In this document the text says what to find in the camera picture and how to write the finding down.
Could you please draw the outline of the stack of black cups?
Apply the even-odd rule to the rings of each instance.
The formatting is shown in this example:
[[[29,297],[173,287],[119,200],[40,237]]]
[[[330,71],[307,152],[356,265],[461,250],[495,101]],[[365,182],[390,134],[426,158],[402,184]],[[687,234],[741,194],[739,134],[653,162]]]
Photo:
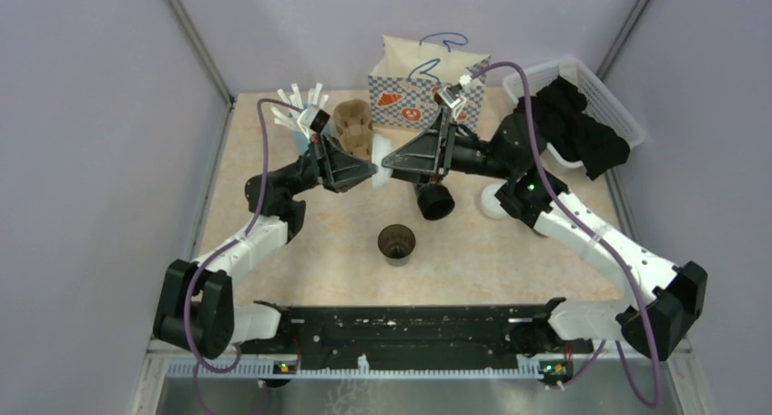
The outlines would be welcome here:
[[[413,186],[417,205],[424,219],[436,221],[450,215],[455,209],[455,200],[443,184],[417,184]]]

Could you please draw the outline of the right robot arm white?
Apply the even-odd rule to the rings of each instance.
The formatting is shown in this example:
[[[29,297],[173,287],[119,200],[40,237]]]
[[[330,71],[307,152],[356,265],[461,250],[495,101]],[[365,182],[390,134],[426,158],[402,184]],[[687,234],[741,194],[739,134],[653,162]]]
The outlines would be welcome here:
[[[442,183],[449,173],[500,179],[488,201],[497,217],[559,242],[622,292],[618,300],[561,301],[533,329],[536,346],[557,353],[573,339],[605,339],[649,359],[668,359],[703,312],[706,271],[693,261],[680,265],[657,256],[596,215],[544,168],[542,151],[537,127],[523,112],[507,116],[485,141],[442,110],[401,147],[374,138],[374,184],[411,183],[422,215],[437,220],[454,207]]]

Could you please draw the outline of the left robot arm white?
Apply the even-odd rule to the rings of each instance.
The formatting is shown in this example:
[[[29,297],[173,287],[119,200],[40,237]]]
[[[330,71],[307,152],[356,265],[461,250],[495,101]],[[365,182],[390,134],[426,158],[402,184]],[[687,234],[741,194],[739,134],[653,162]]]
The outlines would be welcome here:
[[[321,186],[342,193],[376,175],[368,160],[345,152],[327,135],[314,134],[293,163],[251,178],[245,186],[253,218],[214,250],[167,268],[152,334],[204,359],[226,347],[257,340],[270,354],[290,346],[291,329],[280,312],[252,303],[238,307],[233,290],[262,259],[301,231],[306,204],[295,196]]]

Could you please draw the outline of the checkered paper takeout bag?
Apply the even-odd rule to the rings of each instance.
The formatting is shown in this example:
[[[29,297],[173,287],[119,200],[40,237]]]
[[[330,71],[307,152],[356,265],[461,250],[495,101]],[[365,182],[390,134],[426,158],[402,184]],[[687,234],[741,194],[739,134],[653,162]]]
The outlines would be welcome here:
[[[381,60],[368,74],[373,123],[423,130],[437,115],[435,94],[488,66],[491,57],[465,49],[469,38],[439,32],[420,39],[382,37]]]

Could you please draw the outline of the blue straw holder cup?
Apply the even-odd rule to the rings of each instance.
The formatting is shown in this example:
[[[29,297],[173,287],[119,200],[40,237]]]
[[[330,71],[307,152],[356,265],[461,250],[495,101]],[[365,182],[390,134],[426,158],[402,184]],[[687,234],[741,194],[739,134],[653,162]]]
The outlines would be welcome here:
[[[309,148],[309,137],[303,131],[293,131],[292,138],[298,153],[303,155]]]

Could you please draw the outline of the cardboard cup carrier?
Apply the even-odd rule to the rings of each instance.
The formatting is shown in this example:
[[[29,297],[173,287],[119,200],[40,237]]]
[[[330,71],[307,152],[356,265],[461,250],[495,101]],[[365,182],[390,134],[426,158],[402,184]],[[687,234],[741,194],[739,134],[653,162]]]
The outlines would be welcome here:
[[[374,131],[370,104],[360,99],[343,101],[333,110],[333,122],[342,148],[371,160]]]

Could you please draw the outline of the stack of white lids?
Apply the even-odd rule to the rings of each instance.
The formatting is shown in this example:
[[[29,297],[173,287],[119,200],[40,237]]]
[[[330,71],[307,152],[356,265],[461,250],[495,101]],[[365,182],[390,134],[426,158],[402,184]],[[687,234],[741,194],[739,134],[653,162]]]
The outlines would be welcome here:
[[[483,214],[491,219],[501,220],[509,217],[509,214],[502,207],[496,193],[503,184],[491,184],[486,186],[480,195],[480,208]]]

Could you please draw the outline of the black cloth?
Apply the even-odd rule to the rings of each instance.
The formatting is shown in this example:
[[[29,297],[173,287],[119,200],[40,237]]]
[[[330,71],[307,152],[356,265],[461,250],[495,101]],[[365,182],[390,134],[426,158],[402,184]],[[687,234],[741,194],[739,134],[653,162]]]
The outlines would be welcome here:
[[[559,76],[531,96],[537,144],[545,167],[559,175],[579,162],[595,180],[627,162],[631,147],[611,127],[586,114],[588,100]]]

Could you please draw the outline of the white plastic basket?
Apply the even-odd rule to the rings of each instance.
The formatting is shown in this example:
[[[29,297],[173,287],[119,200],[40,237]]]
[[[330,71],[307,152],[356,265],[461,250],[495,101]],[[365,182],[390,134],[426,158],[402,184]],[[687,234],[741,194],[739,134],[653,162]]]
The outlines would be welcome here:
[[[623,165],[645,131],[584,63],[572,58],[524,70],[539,145],[557,170],[595,180]]]

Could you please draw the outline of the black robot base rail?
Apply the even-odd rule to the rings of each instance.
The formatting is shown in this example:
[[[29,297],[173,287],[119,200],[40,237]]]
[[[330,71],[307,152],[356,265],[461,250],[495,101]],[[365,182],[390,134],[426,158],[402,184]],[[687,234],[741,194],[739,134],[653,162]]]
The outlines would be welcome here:
[[[589,354],[589,339],[565,341],[543,305],[283,307],[271,339],[241,343],[245,355],[298,356],[301,371],[353,369],[455,372],[516,369],[521,358]]]

